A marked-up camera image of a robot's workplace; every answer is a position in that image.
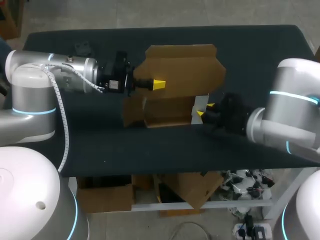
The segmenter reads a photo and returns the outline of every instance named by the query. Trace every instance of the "cardboard box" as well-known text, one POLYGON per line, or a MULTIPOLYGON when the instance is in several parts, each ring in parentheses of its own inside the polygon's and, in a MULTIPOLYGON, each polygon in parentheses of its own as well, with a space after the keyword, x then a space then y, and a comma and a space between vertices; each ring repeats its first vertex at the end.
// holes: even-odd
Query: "cardboard box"
POLYGON ((20 36, 24 2, 25 0, 0 0, 0 36, 3 39, 20 36))
POLYGON ((132 175, 131 176, 132 185, 135 188, 142 189, 145 191, 151 190, 153 186, 152 175, 132 175))
POLYGON ((149 128, 191 124, 196 96, 207 96, 224 82, 226 69, 216 53, 212 44, 149 47, 133 75, 165 81, 165 89, 137 89, 125 99, 124 126, 137 122, 149 128))
POLYGON ((106 213, 131 211, 133 187, 128 178, 121 180, 122 185, 113 186, 111 177, 77 177, 76 197, 85 213, 106 213))
MULTIPOLYGON (((168 203, 168 198, 170 198, 170 203, 180 203, 185 202, 183 199, 181 199, 179 196, 176 196, 174 192, 172 192, 171 189, 166 187, 164 183, 161 182, 159 177, 154 174, 153 175, 153 183, 154 183, 154 191, 156 194, 156 198, 160 204, 162 203, 168 203)), ((159 215, 160 217, 175 217, 175 216, 185 216, 185 215, 194 215, 194 214, 201 214, 204 213, 204 209, 174 209, 174 210, 160 210, 159 215)))
POLYGON ((318 61, 318 63, 320 63, 320 46, 318 48, 318 51, 316 51, 316 53, 315 53, 315 58, 318 61))
POLYGON ((200 209, 224 180, 214 171, 160 174, 158 177, 194 209, 200 209))

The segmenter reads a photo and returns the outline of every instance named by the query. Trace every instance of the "black tablecloth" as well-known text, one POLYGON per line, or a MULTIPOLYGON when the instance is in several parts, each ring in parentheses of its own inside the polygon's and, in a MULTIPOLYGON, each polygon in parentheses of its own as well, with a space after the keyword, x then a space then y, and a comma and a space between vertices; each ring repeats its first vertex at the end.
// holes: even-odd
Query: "black tablecloth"
MULTIPOLYGON (((293 25, 204 26, 104 30, 67 30, 30 34, 25 50, 75 54, 75 44, 88 41, 99 63, 113 61, 116 51, 128 52, 138 65, 150 45, 214 44, 226 68, 223 92, 242 95, 252 107, 264 107, 279 62, 287 58, 314 60, 301 31, 293 25)), ((11 106, 7 98, 6 107, 11 106)), ((229 169, 300 168, 319 164, 248 142, 245 137, 202 125, 123 128, 119 94, 63 95, 70 125, 70 152, 62 175, 105 176, 197 172, 229 169)), ((64 135, 58 117, 53 138, 19 144, 35 149, 59 166, 64 135)))

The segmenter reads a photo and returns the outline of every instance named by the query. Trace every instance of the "power strip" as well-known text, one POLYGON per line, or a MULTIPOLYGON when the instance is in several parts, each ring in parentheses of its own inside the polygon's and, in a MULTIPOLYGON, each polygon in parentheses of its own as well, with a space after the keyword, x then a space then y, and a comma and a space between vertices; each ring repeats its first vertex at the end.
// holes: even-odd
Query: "power strip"
MULTIPOLYGON (((238 223, 232 229, 232 234, 236 237, 236 239, 239 239, 239 240, 243 240, 243 239, 242 239, 242 236, 239 236, 238 230, 240 228, 242 228, 242 229, 245 230, 245 232, 247 232, 246 224, 244 224, 243 226, 242 225, 243 225, 242 223, 238 223)), ((263 227, 264 228, 265 238, 267 240, 271 240, 272 239, 272 230, 271 230, 270 224, 268 224, 268 223, 254 223, 253 226, 254 227, 263 227)), ((245 240, 251 240, 251 237, 250 236, 245 236, 245 240)))

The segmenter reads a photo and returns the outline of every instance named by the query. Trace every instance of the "white coiled cable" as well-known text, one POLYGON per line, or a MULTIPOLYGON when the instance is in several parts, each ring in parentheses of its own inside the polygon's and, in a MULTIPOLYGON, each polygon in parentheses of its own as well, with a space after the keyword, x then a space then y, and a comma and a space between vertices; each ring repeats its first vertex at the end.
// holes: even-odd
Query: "white coiled cable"
POLYGON ((97 90, 100 93, 103 93, 104 88, 95 85, 94 83, 90 82, 89 80, 87 80, 80 72, 76 71, 74 68, 72 68, 69 65, 65 65, 65 64, 41 64, 41 70, 48 76, 57 101, 58 101, 58 105, 60 108, 60 112, 61 112, 61 117, 62 117, 62 123, 63 123, 63 128, 64 128, 64 140, 65 140, 65 144, 64 144, 64 152, 63 152, 63 157, 62 157, 62 161, 60 163, 60 166, 58 168, 58 172, 61 173, 62 169, 65 166, 65 163, 67 161, 67 157, 68 157, 68 153, 69 153, 69 146, 70 146, 70 140, 69 140, 69 128, 68 128, 68 122, 67 122, 67 117, 66 117, 66 112, 65 112, 65 107, 64 107, 64 103, 62 101, 62 97, 60 94, 60 90, 58 87, 58 84, 56 82, 56 77, 55 75, 50 72, 46 67, 48 66, 52 66, 52 67, 59 67, 59 68, 63 68, 63 69, 67 69, 70 70, 72 73, 74 73, 75 75, 77 75, 79 78, 81 78, 86 84, 88 84, 89 86, 91 86, 93 89, 97 90))

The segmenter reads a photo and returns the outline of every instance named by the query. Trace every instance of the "gray floor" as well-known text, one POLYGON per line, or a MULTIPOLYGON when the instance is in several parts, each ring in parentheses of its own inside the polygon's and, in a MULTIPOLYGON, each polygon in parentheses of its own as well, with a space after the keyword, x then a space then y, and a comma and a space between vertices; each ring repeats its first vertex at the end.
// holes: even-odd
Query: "gray floor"
MULTIPOLYGON (((69 29, 293 24, 315 52, 320 45, 319 9, 319 0, 30 0, 21 37, 8 42, 21 49, 29 33, 69 29)), ((226 209, 170 218, 157 212, 102 213, 91 214, 89 220, 91 240, 167 240, 185 221, 205 226, 217 240, 231 240, 236 222, 226 209)), ((180 239, 205 237, 186 226, 176 237, 180 239)))
POLYGON ((319 9, 319 0, 31 0, 9 43, 21 49, 29 33, 52 30, 293 24, 315 52, 319 9))

